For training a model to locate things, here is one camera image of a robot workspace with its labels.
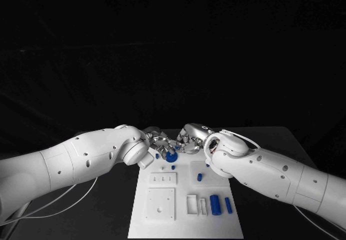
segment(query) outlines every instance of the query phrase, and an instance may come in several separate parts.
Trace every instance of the black background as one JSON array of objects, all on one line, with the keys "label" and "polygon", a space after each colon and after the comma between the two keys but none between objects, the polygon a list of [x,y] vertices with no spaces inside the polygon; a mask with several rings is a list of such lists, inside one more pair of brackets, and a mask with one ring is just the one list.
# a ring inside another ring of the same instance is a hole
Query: black background
[{"label": "black background", "polygon": [[1,5],[1,152],[121,124],[284,126],[346,177],[342,0]]}]

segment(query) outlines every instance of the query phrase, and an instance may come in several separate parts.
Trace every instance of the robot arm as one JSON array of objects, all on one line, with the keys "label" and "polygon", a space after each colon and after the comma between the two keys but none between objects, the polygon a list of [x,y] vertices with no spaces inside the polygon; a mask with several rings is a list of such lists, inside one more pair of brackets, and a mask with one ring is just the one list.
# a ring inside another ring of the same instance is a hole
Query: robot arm
[{"label": "robot arm", "polygon": [[[202,127],[194,124],[193,131],[205,132]],[[307,209],[346,229],[344,179],[272,151],[249,149],[243,140],[226,130],[203,139],[203,153],[206,164],[218,175],[235,177],[262,195]]]},{"label": "robot arm", "polygon": [[39,196],[83,183],[124,162],[151,164],[150,139],[135,127],[121,125],[86,132],[46,150],[0,161],[0,223]]}]

